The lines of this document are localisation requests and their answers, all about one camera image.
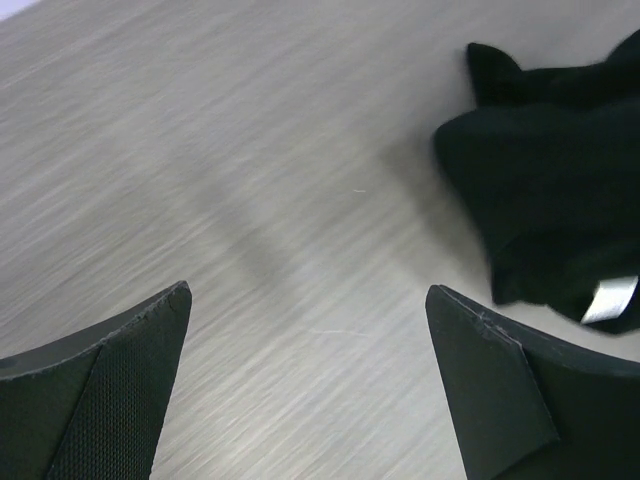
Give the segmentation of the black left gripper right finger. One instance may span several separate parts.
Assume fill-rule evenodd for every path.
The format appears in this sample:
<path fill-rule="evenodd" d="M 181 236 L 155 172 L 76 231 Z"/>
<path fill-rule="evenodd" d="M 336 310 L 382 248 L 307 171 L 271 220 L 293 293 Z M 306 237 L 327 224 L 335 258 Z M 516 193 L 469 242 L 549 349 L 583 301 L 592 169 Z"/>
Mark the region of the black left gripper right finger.
<path fill-rule="evenodd" d="M 443 285 L 426 316 L 467 478 L 639 476 L 639 365 Z"/>

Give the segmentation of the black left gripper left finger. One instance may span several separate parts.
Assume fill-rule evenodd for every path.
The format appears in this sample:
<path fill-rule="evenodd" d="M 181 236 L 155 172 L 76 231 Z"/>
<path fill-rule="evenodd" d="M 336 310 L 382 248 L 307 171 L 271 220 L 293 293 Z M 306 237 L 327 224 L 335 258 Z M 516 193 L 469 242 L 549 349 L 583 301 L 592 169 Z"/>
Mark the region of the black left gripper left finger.
<path fill-rule="evenodd" d="M 4 479 L 147 479 L 188 329 L 180 281 L 1 361 Z"/>

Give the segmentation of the black printed t-shirt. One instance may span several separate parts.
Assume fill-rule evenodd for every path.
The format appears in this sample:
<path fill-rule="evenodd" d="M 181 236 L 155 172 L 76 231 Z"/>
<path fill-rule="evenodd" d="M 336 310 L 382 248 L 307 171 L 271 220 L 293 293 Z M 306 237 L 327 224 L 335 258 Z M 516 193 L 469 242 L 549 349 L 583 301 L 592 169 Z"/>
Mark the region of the black printed t-shirt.
<path fill-rule="evenodd" d="M 639 37 L 590 65 L 525 70 L 465 51 L 475 108 L 437 128 L 437 164 L 479 232 L 491 297 L 583 322 L 609 281 L 609 334 L 639 327 Z"/>

